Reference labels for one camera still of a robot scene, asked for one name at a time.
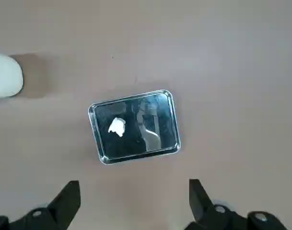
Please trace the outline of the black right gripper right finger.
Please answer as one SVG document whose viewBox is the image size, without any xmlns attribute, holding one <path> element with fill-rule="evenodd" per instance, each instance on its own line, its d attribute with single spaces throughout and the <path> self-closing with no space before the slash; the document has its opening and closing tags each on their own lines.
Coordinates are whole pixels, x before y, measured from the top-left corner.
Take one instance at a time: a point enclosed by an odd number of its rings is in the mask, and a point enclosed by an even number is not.
<svg viewBox="0 0 292 230">
<path fill-rule="evenodd" d="M 243 217 L 227 206 L 214 204 L 199 179 L 189 180 L 189 205 L 194 221 L 187 230 L 285 230 L 271 213 L 252 211 Z"/>
</svg>

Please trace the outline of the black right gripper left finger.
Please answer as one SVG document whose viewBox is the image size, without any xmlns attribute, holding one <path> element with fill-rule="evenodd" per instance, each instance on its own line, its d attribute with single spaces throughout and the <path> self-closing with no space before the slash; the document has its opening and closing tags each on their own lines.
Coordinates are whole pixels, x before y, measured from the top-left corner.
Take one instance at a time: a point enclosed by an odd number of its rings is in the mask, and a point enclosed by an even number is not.
<svg viewBox="0 0 292 230">
<path fill-rule="evenodd" d="M 37 207 L 13 222 L 0 216 L 0 230 L 66 230 L 80 207 L 80 183 L 73 180 L 45 207 Z"/>
</svg>

